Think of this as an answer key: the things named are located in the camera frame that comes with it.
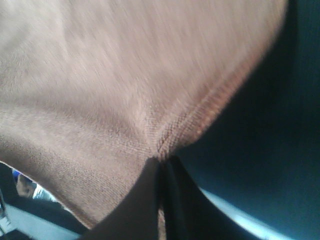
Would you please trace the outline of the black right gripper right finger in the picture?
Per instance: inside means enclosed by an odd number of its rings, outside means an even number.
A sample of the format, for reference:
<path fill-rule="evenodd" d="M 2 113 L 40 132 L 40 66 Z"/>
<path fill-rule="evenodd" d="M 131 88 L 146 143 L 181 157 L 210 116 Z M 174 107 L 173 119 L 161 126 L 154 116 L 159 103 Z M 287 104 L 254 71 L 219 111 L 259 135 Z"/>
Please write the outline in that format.
<path fill-rule="evenodd" d="M 178 157 L 163 163 L 163 211 L 168 240 L 285 240 L 240 211 L 225 214 L 192 180 Z"/>

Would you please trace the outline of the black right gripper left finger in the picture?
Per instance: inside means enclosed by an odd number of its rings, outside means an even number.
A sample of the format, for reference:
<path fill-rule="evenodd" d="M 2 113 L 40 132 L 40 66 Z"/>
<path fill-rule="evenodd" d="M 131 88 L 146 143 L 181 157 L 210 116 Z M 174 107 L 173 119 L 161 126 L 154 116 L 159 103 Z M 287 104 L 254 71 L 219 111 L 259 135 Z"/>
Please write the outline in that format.
<path fill-rule="evenodd" d="M 149 158 L 121 203 L 81 240 L 158 240 L 162 168 Z"/>

